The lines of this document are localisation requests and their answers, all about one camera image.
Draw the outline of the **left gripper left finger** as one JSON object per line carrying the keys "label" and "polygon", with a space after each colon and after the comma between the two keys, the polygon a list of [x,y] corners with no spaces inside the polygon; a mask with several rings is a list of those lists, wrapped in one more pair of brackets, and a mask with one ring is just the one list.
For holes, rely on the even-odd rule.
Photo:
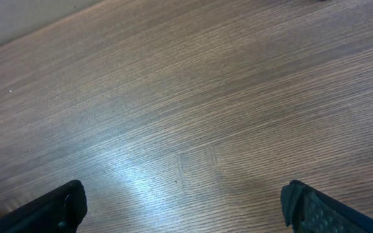
{"label": "left gripper left finger", "polygon": [[0,233],[76,232],[87,214],[87,197],[72,180],[0,217]]}

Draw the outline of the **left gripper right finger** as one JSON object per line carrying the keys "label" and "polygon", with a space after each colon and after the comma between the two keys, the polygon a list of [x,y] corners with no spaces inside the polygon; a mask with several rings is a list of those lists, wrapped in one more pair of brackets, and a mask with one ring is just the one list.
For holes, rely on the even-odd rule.
{"label": "left gripper right finger", "polygon": [[297,233],[373,233],[373,219],[336,199],[292,180],[281,189],[286,226]]}

